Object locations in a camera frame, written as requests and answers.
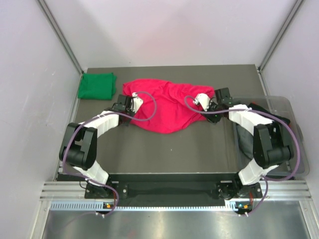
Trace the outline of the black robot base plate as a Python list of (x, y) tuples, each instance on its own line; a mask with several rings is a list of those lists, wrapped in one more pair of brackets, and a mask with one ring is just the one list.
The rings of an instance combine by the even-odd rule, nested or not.
[(259, 183), (243, 186), (236, 173), (117, 173), (109, 181), (122, 207), (223, 206), (263, 196)]

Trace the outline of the pink t-shirt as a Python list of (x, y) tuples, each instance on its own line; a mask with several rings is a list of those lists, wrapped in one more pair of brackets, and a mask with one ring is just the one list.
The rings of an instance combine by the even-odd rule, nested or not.
[(150, 120), (138, 121), (134, 124), (142, 129), (169, 134), (187, 128), (196, 121), (205, 120), (199, 113), (190, 110), (185, 102), (186, 96), (196, 97), (200, 93), (214, 96), (214, 88), (186, 83), (173, 83), (160, 79), (136, 79), (123, 84), (123, 94), (138, 93), (144, 101), (135, 117), (146, 119), (153, 115), (154, 102), (157, 104), (156, 113)]

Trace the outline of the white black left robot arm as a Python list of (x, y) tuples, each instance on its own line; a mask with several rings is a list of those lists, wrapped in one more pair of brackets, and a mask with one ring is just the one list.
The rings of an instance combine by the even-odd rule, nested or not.
[(119, 95), (112, 107), (103, 110), (88, 123), (70, 123), (59, 151), (59, 159), (81, 173), (87, 181), (87, 198), (116, 196), (109, 174), (96, 161), (98, 137), (122, 124), (128, 125), (142, 106), (136, 93)]

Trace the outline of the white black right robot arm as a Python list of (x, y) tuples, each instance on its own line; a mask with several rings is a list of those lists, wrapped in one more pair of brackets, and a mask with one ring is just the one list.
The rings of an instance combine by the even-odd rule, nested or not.
[(217, 90), (214, 98), (208, 95), (196, 98), (209, 122), (227, 118), (236, 123), (240, 148), (251, 159), (235, 174), (228, 198), (246, 196), (261, 177), (294, 157), (289, 132), (263, 107), (234, 100), (228, 88)]

